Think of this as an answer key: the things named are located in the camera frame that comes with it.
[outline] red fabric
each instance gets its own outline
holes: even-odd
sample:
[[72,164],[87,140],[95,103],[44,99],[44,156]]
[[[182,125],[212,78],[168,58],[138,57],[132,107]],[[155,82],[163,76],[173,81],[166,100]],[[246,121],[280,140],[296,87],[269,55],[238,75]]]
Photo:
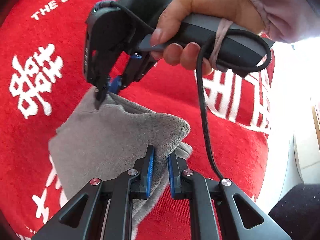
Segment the red fabric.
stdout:
[[[35,12],[40,12],[40,8],[44,9],[50,1],[52,0],[20,0],[0,29],[0,208],[17,234],[29,238],[43,226],[46,217],[51,218],[64,203],[63,190],[50,162],[48,141],[90,87],[82,76],[86,28],[84,21],[92,6],[99,0],[55,0],[58,5],[56,8],[44,12],[45,15],[39,13],[38,20],[31,17]],[[62,68],[51,76],[52,80],[36,61],[41,50],[39,47],[46,49],[49,44],[53,44],[55,49],[51,55],[52,62],[58,65],[59,57],[63,61]],[[21,74],[13,68],[17,67],[15,55],[22,68],[29,57],[32,57],[31,60],[39,68],[37,71],[34,66],[28,67],[29,73],[34,70],[33,77],[28,76],[33,85],[40,72],[50,82],[50,91],[46,86],[47,91],[38,94],[40,100],[42,98],[51,105],[51,113],[47,107],[45,115],[44,108],[36,97],[31,98],[38,106],[33,115],[25,118],[17,108],[20,95],[13,96],[17,84],[12,81],[12,77],[16,74],[19,78]],[[117,62],[113,75],[120,73],[125,61],[126,57],[122,57]],[[44,67],[50,69],[47,61],[44,61]],[[220,73],[215,72],[206,79],[210,81],[219,75]],[[231,79],[231,96],[226,103],[226,93],[219,92],[215,106],[218,109],[219,106],[226,106],[226,117],[218,117],[223,109],[215,114],[208,111],[212,148],[220,170],[226,177],[234,180],[249,197],[254,195],[255,199],[263,182],[268,147],[265,133],[253,131],[252,128],[249,130],[244,126],[250,126],[252,109],[257,100],[265,103],[262,91],[266,88],[261,82],[263,78],[266,78],[264,74],[252,77],[258,84],[256,87],[248,81],[240,80],[242,86],[239,90],[235,84],[239,80],[235,75],[222,74],[218,83],[224,84]],[[24,82],[23,91],[28,89]],[[258,98],[254,100],[255,89],[258,91]],[[212,93],[213,90],[211,88],[206,91]],[[233,115],[231,103],[235,101],[239,91],[239,111],[235,120],[230,122]],[[194,149],[188,164],[204,176],[216,178],[205,153],[193,72],[160,61],[145,78],[121,91],[120,95],[154,111],[174,114],[187,120],[191,125],[191,132],[185,142]],[[173,201],[168,189],[139,226],[137,239],[163,238],[190,238],[187,202]]]

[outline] triangular cutout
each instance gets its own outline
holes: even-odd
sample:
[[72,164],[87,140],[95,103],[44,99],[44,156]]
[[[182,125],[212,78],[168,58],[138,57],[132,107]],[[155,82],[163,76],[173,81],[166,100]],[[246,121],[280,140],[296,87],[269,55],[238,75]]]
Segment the triangular cutout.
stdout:
[[263,218],[240,195],[233,196],[238,208],[242,223],[246,229],[253,228],[263,223]]
[[69,210],[69,212],[60,219],[60,223],[72,228],[77,228],[88,198],[88,195],[83,195],[82,198],[80,198],[79,201],[76,202]]

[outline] gray fabric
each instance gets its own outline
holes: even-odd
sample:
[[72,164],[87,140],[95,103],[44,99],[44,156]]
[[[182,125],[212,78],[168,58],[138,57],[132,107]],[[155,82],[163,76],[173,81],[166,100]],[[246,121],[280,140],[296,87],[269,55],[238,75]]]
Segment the gray fabric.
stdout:
[[49,151],[67,199],[90,179],[109,180],[144,157],[148,144],[156,147],[151,197],[135,200],[134,229],[151,211],[168,184],[167,157],[188,158],[192,148],[181,141],[189,124],[173,115],[155,113],[118,95],[108,94],[97,111],[90,89],[49,142]]

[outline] gray cloth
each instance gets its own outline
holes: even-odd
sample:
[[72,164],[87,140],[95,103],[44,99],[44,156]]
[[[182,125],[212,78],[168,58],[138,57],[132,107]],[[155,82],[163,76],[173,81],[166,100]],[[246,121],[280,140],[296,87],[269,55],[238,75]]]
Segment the gray cloth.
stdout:
[[176,150],[188,158],[192,148],[181,141],[189,124],[173,115],[155,113],[115,94],[108,94],[97,111],[90,89],[49,142],[49,151],[66,193],[72,198],[90,179],[109,180],[133,167],[156,147],[151,197],[135,200],[132,229],[151,211],[168,185],[167,157]]

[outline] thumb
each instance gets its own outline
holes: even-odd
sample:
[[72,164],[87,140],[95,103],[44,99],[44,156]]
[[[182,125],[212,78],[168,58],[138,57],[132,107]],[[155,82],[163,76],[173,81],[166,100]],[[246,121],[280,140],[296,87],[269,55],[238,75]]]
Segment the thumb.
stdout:
[[172,0],[159,17],[157,28],[153,32],[152,46],[171,39],[179,30],[182,20],[191,13],[193,0]]

